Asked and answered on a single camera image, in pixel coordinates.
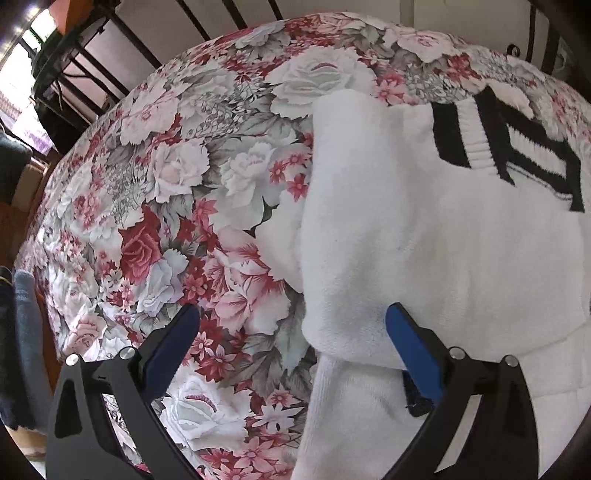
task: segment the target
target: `blue gripper pad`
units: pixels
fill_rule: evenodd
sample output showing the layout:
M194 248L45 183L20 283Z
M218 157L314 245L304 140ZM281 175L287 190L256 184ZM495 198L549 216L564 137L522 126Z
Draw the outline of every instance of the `blue gripper pad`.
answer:
M413 328L409 320L414 321L410 315L407 320L408 313L400 310L399 306L398 303L390 305L386 312L388 336L421 395L437 405L443 396L443 373L435 357L421 341L416 331L419 327L414 324Z
M144 388L141 391L144 401L149 403L164 396L185 354L199 333L199 323L198 308L188 304L176 314L169 326L163 329L163 337L144 369Z

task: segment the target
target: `bed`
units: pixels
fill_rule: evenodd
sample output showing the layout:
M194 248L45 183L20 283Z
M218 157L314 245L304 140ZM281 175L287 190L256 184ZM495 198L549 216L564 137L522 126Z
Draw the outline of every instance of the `bed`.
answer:
M591 108L519 59L348 12L249 28L174 58L62 159L21 248L17 267L46 296L59 354L110 358L199 305L201 331L155 410L204 478L289 478L316 363L297 261L313 101L351 88L389 105L447 103L486 86L569 141L587 207Z

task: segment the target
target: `dark blue cloth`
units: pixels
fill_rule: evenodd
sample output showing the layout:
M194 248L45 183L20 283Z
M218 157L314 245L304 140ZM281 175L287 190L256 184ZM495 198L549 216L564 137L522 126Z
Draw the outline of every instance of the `dark blue cloth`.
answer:
M0 419L12 430L36 427L18 354L12 275L5 267L0 267Z
M0 128L0 202L12 203L18 180L32 154L28 146L13 140Z
M13 283L22 376L35 417L35 429L45 434L53 394L43 359L43 319L35 296L35 279L29 272L17 270Z

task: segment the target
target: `white sweater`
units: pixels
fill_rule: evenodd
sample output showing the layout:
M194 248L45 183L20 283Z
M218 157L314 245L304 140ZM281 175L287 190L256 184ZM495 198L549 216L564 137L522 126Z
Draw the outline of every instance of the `white sweater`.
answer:
M591 231L579 159L537 127L490 90L446 106L351 90L317 102L301 258L321 355L294 480L379 480L420 427L384 326L396 301L472 358L519 357L540 471L566 446L591 404Z

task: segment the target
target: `white wall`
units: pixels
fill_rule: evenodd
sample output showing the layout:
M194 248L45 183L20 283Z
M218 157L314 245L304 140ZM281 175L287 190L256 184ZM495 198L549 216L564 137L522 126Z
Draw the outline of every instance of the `white wall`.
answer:
M267 0L235 2L249 26L274 20ZM277 0L286 18L314 12L353 11L392 22L400 21L401 2L411 5L413 0ZM236 30L221 0L186 0L186 3L212 38ZM414 26L453 33L471 43L501 52L514 43L520 47L524 58L529 12L530 3L527 0L414 0ZM124 0L118 14L162 63L203 41L176 0ZM534 64L538 66L547 30L547 20L538 13L534 48ZM130 90L154 71L152 65L111 22L87 49ZM78 60L121 96L119 90L85 59L78 56ZM74 66L69 71L79 73ZM96 103L103 102L105 94L90 80L72 82ZM94 115L88 109L81 107L81 110L93 119Z

